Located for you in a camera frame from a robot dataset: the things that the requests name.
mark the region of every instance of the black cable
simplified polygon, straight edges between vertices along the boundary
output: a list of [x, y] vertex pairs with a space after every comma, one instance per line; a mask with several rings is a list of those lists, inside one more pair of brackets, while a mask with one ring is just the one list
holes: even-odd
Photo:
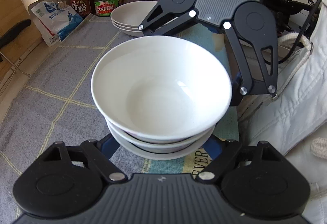
[[[294, 42], [292, 48], [290, 49], [290, 51], [288, 52], [288, 54], [287, 54], [284, 58], [282, 58], [280, 61], [278, 61], [278, 64], [284, 63], [288, 58], [291, 57], [292, 53], [295, 51], [295, 49], [296, 49], [298, 43], [300, 42], [300, 39], [301, 39], [302, 35], [304, 34], [305, 29], [306, 29], [306, 27], [308, 26], [308, 24], [309, 24], [311, 18], [312, 18], [313, 15], [316, 13], [316, 11], [317, 11], [317, 9], [318, 9], [318, 7], [319, 7], [321, 1], [322, 1], [322, 0], [317, 0], [317, 2], [315, 3], [315, 5], [312, 7], [312, 9], [311, 9], [311, 11], [310, 11], [310, 13], [309, 13], [307, 19], [305, 20], [305, 22], [304, 22], [304, 24], [303, 24], [303, 26], [302, 26], [302, 28], [301, 28], [301, 30], [300, 30], [300, 32], [299, 32], [299, 35], [298, 35], [298, 37], [296, 38], [296, 40], [295, 40], [295, 42]], [[269, 64], [269, 65], [271, 64], [271, 63], [270, 63], [269, 61], [267, 61], [266, 59], [264, 59], [264, 61], [266, 62], [266, 64]]]

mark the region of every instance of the jar label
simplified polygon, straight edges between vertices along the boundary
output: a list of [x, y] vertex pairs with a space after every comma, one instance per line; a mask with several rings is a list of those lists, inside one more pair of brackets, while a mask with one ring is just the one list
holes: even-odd
[[101, 17], [110, 16], [111, 12], [114, 11], [114, 9], [116, 9], [120, 4], [121, 0], [94, 2], [96, 15]]
[[91, 13], [89, 0], [70, 0], [70, 5], [82, 17]]

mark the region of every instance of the cutting board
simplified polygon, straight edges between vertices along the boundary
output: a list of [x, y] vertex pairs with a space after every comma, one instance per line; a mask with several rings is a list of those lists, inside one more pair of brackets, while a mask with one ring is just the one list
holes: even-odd
[[[29, 18], [21, 0], [0, 0], [0, 37], [18, 22]], [[42, 36], [32, 22], [14, 41], [1, 48], [0, 51], [15, 63], [29, 48], [37, 46], [41, 41]], [[0, 81], [10, 68], [11, 64], [3, 58], [3, 62], [0, 62]]]

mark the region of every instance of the salt bag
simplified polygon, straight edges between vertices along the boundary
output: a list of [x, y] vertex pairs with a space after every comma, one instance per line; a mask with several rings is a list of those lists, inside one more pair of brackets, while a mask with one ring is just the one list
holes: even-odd
[[60, 8], [54, 2], [42, 1], [31, 10], [48, 30], [59, 35], [61, 41], [83, 21], [71, 6]]

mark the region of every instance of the stacked bowls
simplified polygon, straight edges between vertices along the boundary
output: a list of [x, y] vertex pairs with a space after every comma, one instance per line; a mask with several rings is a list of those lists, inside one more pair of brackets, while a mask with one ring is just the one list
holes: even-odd
[[132, 39], [96, 66], [91, 91], [113, 137], [141, 157], [188, 155], [211, 136], [232, 96], [223, 65], [175, 37]]
[[139, 25], [156, 5], [156, 1], [136, 1], [117, 7], [111, 13], [112, 24], [123, 33], [142, 37]]

